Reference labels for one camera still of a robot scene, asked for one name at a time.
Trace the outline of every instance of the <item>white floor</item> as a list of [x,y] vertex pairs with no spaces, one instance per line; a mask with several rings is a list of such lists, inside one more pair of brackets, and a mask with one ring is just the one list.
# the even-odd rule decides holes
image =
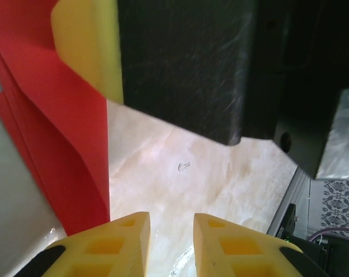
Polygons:
[[[225,147],[126,107],[108,110],[111,217],[151,213],[149,277],[196,275],[195,212],[266,232],[296,169],[271,142]],[[0,276],[63,236],[0,122]]]

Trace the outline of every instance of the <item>yellow foam block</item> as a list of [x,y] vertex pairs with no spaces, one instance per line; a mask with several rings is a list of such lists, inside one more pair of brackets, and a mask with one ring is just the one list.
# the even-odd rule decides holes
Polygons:
[[138,212],[62,239],[48,247],[66,250],[43,277],[143,277],[149,238],[150,215]]
[[195,214],[193,241],[198,277],[301,276],[279,251],[297,246],[211,215]]
[[59,0],[51,14],[61,60],[105,97],[123,103],[116,0]]

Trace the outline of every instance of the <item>red cloth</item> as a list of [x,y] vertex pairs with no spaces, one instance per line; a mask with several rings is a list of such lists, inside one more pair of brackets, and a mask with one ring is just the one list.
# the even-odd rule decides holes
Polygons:
[[0,0],[0,117],[71,235],[110,220],[107,110],[55,52],[56,2]]

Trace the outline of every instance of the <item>wire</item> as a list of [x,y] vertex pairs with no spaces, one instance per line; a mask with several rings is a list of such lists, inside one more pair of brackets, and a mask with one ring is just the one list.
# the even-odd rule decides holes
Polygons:
[[320,235],[326,234],[326,233],[330,233],[330,232],[334,232],[334,231],[342,231],[342,232],[349,232],[349,228],[345,228],[345,227],[333,227],[333,228],[326,228],[323,230],[320,230],[314,234],[312,234],[307,241],[314,241],[317,237],[319,237]]

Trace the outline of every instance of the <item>purple cable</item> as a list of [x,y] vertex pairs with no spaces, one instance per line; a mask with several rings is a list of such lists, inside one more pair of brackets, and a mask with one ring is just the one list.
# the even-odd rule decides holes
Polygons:
[[317,237],[319,237],[320,235],[323,235],[325,233],[330,233],[330,232],[334,232],[334,231],[342,231],[342,232],[349,232],[349,228],[345,228],[345,227],[332,227],[332,228],[326,228],[323,230],[320,230],[314,234],[312,234],[307,241],[314,241]]

